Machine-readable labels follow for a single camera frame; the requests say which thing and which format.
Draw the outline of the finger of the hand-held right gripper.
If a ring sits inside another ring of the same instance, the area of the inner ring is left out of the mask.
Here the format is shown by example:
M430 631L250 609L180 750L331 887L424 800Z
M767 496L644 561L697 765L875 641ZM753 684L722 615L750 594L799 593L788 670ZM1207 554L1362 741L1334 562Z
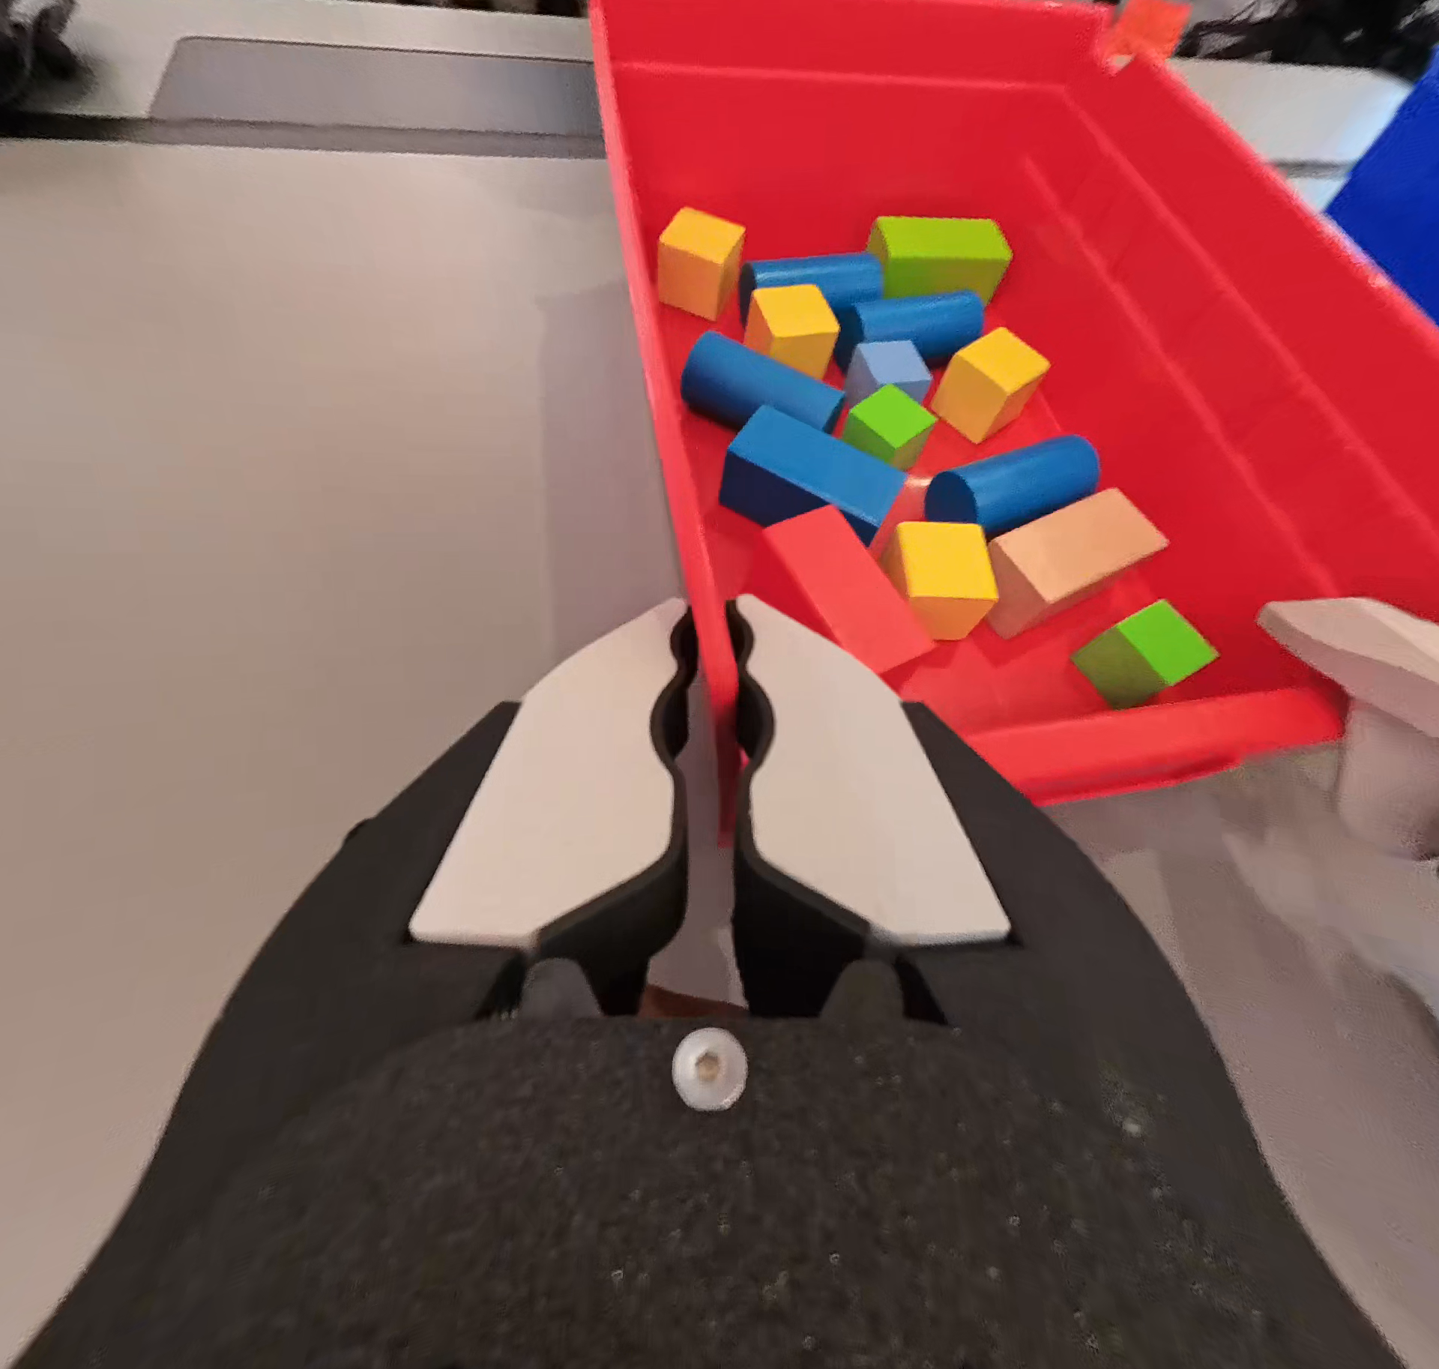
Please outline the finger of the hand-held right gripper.
M1437 855L1437 739L1407 723L1347 723L1336 811L1357 839L1392 856Z
M1268 603L1257 625L1350 701L1437 737L1437 625L1374 599Z

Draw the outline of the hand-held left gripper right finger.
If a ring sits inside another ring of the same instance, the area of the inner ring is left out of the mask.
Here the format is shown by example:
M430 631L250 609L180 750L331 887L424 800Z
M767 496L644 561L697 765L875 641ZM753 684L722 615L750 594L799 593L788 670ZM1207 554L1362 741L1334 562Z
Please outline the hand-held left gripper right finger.
M902 699L849 651L766 601L730 604L756 866L899 948L1011 932Z

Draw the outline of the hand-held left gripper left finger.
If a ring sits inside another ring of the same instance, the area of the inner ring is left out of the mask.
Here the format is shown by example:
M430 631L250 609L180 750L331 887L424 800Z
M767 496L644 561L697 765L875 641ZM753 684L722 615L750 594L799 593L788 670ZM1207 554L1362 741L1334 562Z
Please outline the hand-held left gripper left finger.
M536 951L681 847L687 614L652 606L522 697L409 917L414 942Z

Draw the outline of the red wooden block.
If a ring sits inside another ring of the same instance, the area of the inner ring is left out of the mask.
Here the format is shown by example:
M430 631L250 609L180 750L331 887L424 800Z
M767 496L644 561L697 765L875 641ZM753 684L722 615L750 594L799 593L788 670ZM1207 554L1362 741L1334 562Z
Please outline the red wooden block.
M878 675L899 673L936 647L835 506L758 532L745 590Z

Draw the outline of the red plastic bin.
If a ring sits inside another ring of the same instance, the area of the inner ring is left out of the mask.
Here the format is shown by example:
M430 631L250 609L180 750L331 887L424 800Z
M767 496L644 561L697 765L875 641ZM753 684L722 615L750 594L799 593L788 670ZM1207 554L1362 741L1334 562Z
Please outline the red plastic bin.
M857 252L883 214L994 220L986 308L1050 361L1013 424L938 424L918 482L1085 439L1169 546L1011 639L986 625L888 681L1039 803L1162 787L1329 741L1342 694L1257 625L1368 598L1435 620L1435 328L1106 16L1015 0L587 0L602 132L724 813L745 760L727 607L759 525L718 503L738 431L679 397L716 323L657 299L681 207L746 259ZM1219 659L1108 709L1069 656L1167 599Z

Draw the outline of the natural wooden block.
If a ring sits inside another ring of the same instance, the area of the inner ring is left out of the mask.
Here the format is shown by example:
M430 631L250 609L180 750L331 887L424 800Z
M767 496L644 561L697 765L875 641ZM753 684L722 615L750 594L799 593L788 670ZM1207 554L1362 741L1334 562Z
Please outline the natural wooden block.
M997 599L984 623L1011 639L1167 546L1167 535L1124 492L1092 493L987 541Z

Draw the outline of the light blue wooden cube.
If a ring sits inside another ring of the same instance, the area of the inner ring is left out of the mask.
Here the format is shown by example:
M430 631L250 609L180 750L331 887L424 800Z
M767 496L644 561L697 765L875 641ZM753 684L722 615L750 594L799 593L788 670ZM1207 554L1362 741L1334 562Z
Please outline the light blue wooden cube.
M896 387L918 403L926 400L933 371L907 339L862 341L854 347L844 379L846 406L885 387Z

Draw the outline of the blue plastic bin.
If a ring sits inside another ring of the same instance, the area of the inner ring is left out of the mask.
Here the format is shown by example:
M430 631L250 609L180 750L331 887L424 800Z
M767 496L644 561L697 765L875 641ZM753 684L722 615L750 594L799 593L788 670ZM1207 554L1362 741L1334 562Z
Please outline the blue plastic bin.
M1437 56L1355 162L1326 214L1437 321Z

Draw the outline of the yellow wooden cube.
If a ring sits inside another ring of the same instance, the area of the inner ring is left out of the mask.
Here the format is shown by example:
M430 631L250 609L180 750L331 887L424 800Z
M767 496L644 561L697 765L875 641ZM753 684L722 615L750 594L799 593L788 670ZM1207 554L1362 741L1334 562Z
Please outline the yellow wooden cube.
M804 376L825 378L836 336L836 316L814 283L756 286L748 299L743 345Z

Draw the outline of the long green wooden block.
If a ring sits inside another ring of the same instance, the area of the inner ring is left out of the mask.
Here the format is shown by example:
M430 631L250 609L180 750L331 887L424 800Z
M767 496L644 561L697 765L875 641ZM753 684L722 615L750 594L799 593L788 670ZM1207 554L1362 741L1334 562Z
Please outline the long green wooden block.
M867 252L881 267L885 299L971 292L987 305L1013 262L989 218L883 214L873 220Z

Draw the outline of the small green wooden block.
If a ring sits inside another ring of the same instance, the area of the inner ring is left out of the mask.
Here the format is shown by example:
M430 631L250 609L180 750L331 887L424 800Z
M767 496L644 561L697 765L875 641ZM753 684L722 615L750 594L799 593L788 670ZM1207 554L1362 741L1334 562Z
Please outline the small green wooden block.
M909 472L922 456L936 418L910 394L886 384L859 398L844 415L841 442Z

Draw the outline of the orange striped bar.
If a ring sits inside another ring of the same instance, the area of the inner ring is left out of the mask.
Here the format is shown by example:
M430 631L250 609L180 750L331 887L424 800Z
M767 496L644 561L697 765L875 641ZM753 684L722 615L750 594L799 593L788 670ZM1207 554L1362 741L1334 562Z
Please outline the orange striped bar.
M1169 59L1188 26L1191 6L1178 0L1124 0L1114 13L1108 51L1114 58Z

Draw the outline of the grey bag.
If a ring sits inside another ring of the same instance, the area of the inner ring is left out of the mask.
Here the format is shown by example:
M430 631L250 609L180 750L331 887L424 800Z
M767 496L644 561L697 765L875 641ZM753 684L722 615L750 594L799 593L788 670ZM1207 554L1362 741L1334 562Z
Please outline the grey bag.
M77 0L1 0L1 111L24 111L40 98L75 101L88 71L67 40Z

